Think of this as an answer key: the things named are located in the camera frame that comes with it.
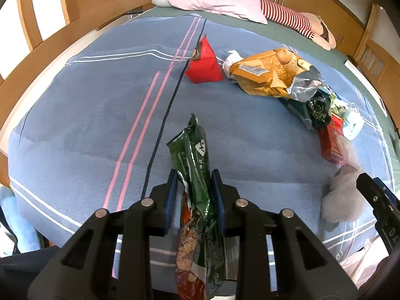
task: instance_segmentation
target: green snack package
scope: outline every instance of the green snack package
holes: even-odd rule
[[[187,127],[167,143],[185,185],[175,269],[177,291],[184,300],[210,299],[226,275],[224,238],[209,194],[206,141],[205,131],[192,114]]]

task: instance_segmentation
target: blue bedsheet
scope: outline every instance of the blue bedsheet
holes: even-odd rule
[[[376,235],[372,209],[355,222],[321,220],[324,186],[337,167],[321,157],[317,132],[278,99],[247,95],[226,78],[194,85],[183,74],[205,34],[220,63],[229,50],[247,57],[282,47],[195,14],[141,18],[108,31],[68,61],[11,134],[9,174],[23,215],[62,246],[96,209],[128,208],[166,182],[166,143],[195,113],[207,132],[210,166],[224,183],[264,210],[293,209],[337,260],[357,251]],[[332,67],[294,52],[359,109],[366,120],[353,141],[360,163],[391,188],[389,152],[368,100]],[[150,241],[156,289],[175,290],[178,218],[176,206],[170,234]]]

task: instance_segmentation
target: screw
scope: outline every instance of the screw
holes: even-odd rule
[[[106,209],[98,209],[95,213],[95,216],[98,218],[104,218],[107,215]]]
[[[246,200],[244,198],[239,198],[236,200],[236,205],[241,208],[245,208],[246,206],[249,205],[249,202],[248,202],[248,200]]]
[[[153,205],[154,201],[151,198],[147,197],[147,198],[142,199],[140,203],[143,206],[151,206],[151,205]]]
[[[285,217],[285,218],[292,218],[295,214],[294,214],[294,212],[291,210],[291,209],[284,209],[283,211],[282,211],[282,214],[283,214],[283,216]]]

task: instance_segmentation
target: red and white striped fabric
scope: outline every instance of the red and white striped fabric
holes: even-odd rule
[[[311,40],[315,35],[310,21],[300,12],[268,0],[261,0],[261,11],[268,20],[290,27]]]

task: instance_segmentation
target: red package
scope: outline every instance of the red package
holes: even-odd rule
[[[337,135],[343,135],[342,124],[343,120],[340,117],[332,116],[332,122],[318,130],[322,157],[340,166],[343,164],[344,158],[336,137]]]
[[[217,82],[223,79],[221,67],[206,36],[204,35],[197,43],[194,55],[189,61],[189,69],[185,71],[187,77],[194,84],[210,81]]]

